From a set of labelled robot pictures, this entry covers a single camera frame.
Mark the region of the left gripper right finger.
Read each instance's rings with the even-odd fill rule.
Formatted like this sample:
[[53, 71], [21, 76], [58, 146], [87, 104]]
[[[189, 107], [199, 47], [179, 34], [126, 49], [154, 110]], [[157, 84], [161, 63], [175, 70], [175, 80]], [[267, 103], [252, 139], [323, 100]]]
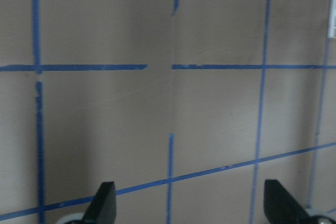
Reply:
[[310, 215], [276, 179], [264, 182], [264, 214], [269, 223], [302, 223]]

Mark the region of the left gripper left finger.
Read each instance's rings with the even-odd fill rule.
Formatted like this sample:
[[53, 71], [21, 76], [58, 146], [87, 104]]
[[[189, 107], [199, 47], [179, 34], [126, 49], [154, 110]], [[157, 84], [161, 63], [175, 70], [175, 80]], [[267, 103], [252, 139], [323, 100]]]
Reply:
[[114, 182], [103, 182], [87, 208], [81, 223], [113, 224], [117, 215]]

